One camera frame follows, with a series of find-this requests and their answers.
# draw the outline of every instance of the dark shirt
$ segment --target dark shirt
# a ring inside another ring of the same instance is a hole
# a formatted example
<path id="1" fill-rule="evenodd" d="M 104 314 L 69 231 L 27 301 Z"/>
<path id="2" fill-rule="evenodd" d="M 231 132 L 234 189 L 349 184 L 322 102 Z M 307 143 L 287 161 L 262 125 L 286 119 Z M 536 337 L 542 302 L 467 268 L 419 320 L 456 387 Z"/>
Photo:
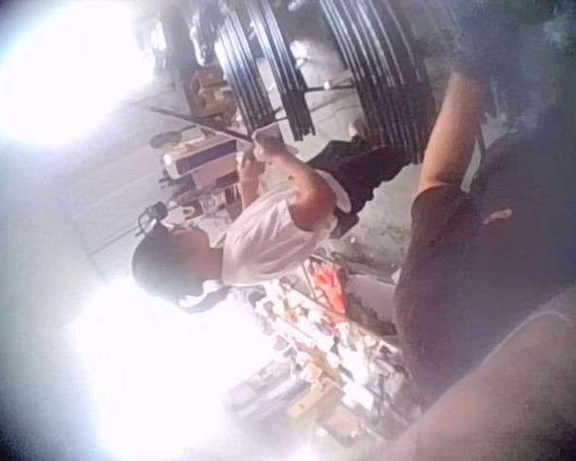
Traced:
<path id="1" fill-rule="evenodd" d="M 576 144 L 543 128 L 493 144 L 469 193 L 414 201 L 396 325 L 425 402 L 576 280 Z"/>

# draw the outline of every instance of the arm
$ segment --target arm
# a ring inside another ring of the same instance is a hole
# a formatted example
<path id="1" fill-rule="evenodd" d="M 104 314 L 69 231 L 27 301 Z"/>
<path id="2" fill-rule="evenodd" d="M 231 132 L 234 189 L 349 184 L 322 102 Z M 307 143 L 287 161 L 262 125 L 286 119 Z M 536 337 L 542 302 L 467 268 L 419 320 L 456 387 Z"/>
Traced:
<path id="1" fill-rule="evenodd" d="M 290 154 L 281 141 L 265 141 L 265 157 L 291 176 L 297 187 L 297 198 L 289 207 L 293 222 L 303 231 L 312 231 L 333 213 L 337 203 L 335 192 L 316 170 Z"/>
<path id="2" fill-rule="evenodd" d="M 484 89 L 476 80 L 453 72 L 442 110 L 429 138 L 419 192 L 436 185 L 461 187 L 483 110 Z"/>
<path id="3" fill-rule="evenodd" d="M 258 198 L 258 178 L 255 180 L 240 180 L 239 194 L 241 194 L 241 207 L 246 209 Z"/>
<path id="4" fill-rule="evenodd" d="M 252 150 L 243 153 L 243 159 L 237 167 L 239 173 L 239 194 L 241 194 L 242 210 L 246 209 L 258 198 L 258 175 L 260 167 Z"/>

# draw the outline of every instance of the man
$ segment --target man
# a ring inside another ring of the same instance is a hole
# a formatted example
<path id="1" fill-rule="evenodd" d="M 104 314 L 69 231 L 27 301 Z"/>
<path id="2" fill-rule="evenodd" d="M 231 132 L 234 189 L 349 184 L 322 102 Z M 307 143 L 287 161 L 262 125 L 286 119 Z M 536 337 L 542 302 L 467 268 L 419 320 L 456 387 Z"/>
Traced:
<path id="1" fill-rule="evenodd" d="M 258 196 L 258 172 L 248 153 L 240 168 L 243 212 L 221 240 L 211 245 L 200 229 L 156 225 L 132 257 L 136 281 L 180 303 L 204 295 L 206 281 L 255 285 L 299 267 L 333 231 L 352 226 L 373 190 L 403 167 L 391 149 L 373 150 L 358 125 L 351 134 L 351 142 L 331 141 L 309 164 L 275 138 L 258 139 L 262 157 L 291 180 Z"/>
<path id="2" fill-rule="evenodd" d="M 517 27 L 503 20 L 477 7 L 466 25 L 412 208 L 396 326 L 426 404 L 576 283 L 576 130 L 566 113 L 493 143 L 470 192 L 461 189 L 485 83 L 509 79 L 516 56 Z"/>

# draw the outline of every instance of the light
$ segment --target light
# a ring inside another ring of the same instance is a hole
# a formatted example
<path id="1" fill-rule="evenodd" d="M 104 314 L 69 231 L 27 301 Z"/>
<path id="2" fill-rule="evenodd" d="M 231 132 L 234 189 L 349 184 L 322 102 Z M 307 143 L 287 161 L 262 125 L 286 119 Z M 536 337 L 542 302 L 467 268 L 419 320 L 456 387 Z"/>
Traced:
<path id="1" fill-rule="evenodd" d="M 318 458 L 311 447 L 303 447 L 292 455 L 290 461 L 318 461 Z"/>
<path id="2" fill-rule="evenodd" d="M 273 353 L 238 305 L 187 315 L 132 278 L 102 288 L 71 326 L 98 435 L 125 459 L 171 459 L 222 430 L 225 392 Z"/>
<path id="3" fill-rule="evenodd" d="M 128 9 L 98 1 L 62 8 L 0 67 L 0 127 L 13 139 L 61 145 L 89 133 L 153 70 Z"/>

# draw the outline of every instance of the white wall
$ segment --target white wall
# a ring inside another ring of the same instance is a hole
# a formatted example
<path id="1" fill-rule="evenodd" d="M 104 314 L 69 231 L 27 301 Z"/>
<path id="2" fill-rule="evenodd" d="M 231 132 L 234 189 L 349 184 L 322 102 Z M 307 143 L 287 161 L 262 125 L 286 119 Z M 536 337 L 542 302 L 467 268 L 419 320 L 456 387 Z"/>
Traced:
<path id="1" fill-rule="evenodd" d="M 0 430 L 31 458 L 103 459 L 63 337 L 101 282 L 60 213 L 42 152 L 0 152 Z"/>

